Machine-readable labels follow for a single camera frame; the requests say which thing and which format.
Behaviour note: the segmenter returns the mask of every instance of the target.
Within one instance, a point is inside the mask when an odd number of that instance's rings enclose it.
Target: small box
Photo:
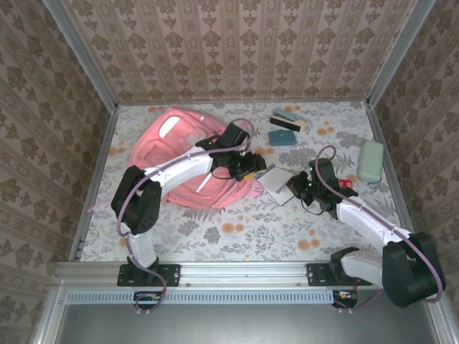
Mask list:
[[[352,181],[347,179],[338,179],[338,184],[340,188],[352,188]]]
[[[363,181],[379,183],[382,173],[382,158],[384,146],[381,143],[368,140],[360,152],[359,169],[357,174]]]
[[[302,120],[302,118],[298,117],[294,113],[289,113],[288,111],[282,110],[282,109],[276,109],[274,110],[274,116],[282,117],[287,120],[291,120],[295,122],[296,120]]]
[[[306,128],[306,122],[304,120],[289,120],[279,115],[271,116],[270,123],[285,129],[298,131],[299,133],[303,132]]]
[[[296,145],[295,133],[292,130],[276,130],[268,132],[270,145]]]

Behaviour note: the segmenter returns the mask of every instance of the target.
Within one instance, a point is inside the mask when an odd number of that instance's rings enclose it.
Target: aluminum frame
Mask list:
[[[72,248],[70,249],[70,261],[77,259],[78,253],[82,249],[82,247],[80,247],[82,243],[82,238],[87,234],[87,231],[89,229],[91,217],[93,216],[93,214],[89,213],[88,209],[94,205],[95,200],[98,197],[99,186],[100,182],[102,181],[103,170],[105,167],[105,162],[107,161],[108,151],[110,150],[113,135],[115,134],[117,121],[117,112],[111,114],[108,118],[107,128],[105,129],[102,144],[100,145],[98,159],[95,163],[93,177],[91,178],[89,189],[87,190],[85,203],[83,204],[80,220],[78,221],[77,230],[75,231],[75,237],[73,238]]]
[[[366,97],[367,102],[371,106],[376,106],[381,99],[387,85],[397,71],[397,68],[400,66],[400,63],[402,63],[411,43],[421,29],[425,18],[430,13],[434,4],[435,0],[419,0],[414,3],[407,20],[403,24],[403,27],[400,30],[389,55],[384,61],[384,64],[382,65],[382,68]]]
[[[86,75],[90,78],[108,112],[113,114],[116,111],[116,95],[104,78],[104,73],[100,70],[98,63],[93,59],[90,49],[88,49],[84,39],[78,32],[77,25],[72,20],[72,16],[67,11],[64,2],[44,0],[44,4],[49,9],[60,31],[64,34],[65,40],[72,48]]]
[[[379,120],[374,108],[366,105],[366,113],[373,130],[374,139],[384,146],[383,167],[391,188],[401,225],[413,231],[413,225],[404,202],[401,188],[392,160],[387,150]],[[116,117],[111,118],[111,126],[105,137],[110,146],[114,134]],[[105,165],[103,155],[99,155],[98,168]],[[94,177],[100,183],[102,174]],[[75,237],[77,246],[80,238]],[[180,264],[181,281],[175,290],[337,290],[346,287],[309,287],[306,264],[309,262],[172,262]],[[73,290],[145,290],[158,291],[157,287],[118,287],[116,280],[122,262],[62,262],[57,265],[52,289],[45,305],[42,319],[35,336],[35,344],[54,343],[65,309],[68,292]],[[361,287],[375,289],[374,286]],[[430,316],[440,343],[459,343],[449,302],[443,298],[439,303],[428,305]]]
[[[262,103],[273,103],[273,102],[365,102],[365,98],[347,98],[345,100],[337,100],[337,98],[314,98],[314,99],[304,99],[304,98],[283,98],[283,99],[225,99],[225,100],[177,100],[172,102],[170,100],[161,100],[152,104],[151,102],[120,102],[119,106],[147,106],[147,105],[200,105],[200,104],[256,104],[259,102]]]

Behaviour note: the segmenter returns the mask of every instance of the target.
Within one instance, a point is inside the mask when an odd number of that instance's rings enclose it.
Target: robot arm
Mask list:
[[[420,259],[419,254],[395,234],[396,230],[427,258],[445,289],[445,278],[435,245],[428,235],[422,232],[413,234],[394,224],[390,226],[390,223],[369,208],[354,190],[340,188],[330,160],[319,158],[317,166],[323,180],[348,200],[330,192],[319,180],[315,162],[309,163],[311,180],[303,171],[289,180],[289,189],[308,205],[317,201],[323,211],[358,231],[377,251],[366,252],[350,247],[332,254],[330,270],[336,281],[342,277],[366,280],[384,288],[389,299],[399,307],[406,307],[436,294],[438,285],[432,272]]]
[[[111,206],[118,219],[122,216],[119,234],[126,238],[132,256],[128,257],[128,263],[133,269],[136,268],[133,261],[150,270],[158,264],[151,229],[158,220],[162,196],[189,179],[219,167],[227,168],[231,177],[237,181],[266,169],[265,160],[260,154],[246,152],[247,147],[244,145],[247,145],[247,137],[243,129],[230,123],[223,134],[199,141],[185,154],[160,166],[145,170],[131,166],[126,170]],[[232,150],[237,147],[242,147],[242,150]],[[129,197],[142,180],[145,182]]]

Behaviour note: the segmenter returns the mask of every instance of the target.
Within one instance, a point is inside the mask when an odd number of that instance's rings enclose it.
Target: black mounting bracket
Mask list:
[[[158,272],[167,282],[168,287],[178,287],[180,283],[180,264],[159,264],[158,260],[150,267],[150,270]],[[158,277],[137,268],[128,258],[128,263],[120,266],[118,273],[119,287],[161,287]]]
[[[311,287],[355,287],[359,285],[372,285],[363,279],[346,275],[341,264],[341,258],[346,254],[358,251],[356,247],[348,247],[333,253],[328,263],[310,263],[306,265],[308,284]]]

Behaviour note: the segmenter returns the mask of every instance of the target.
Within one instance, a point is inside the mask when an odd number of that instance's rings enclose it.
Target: blue block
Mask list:
[[[276,130],[268,132],[270,145],[296,145],[295,133],[292,130]]]
[[[288,111],[282,110],[282,109],[275,109],[274,110],[274,116],[280,116],[287,118],[288,120],[291,120],[295,122],[296,120],[302,120],[301,117],[298,117],[294,113],[289,113]]]

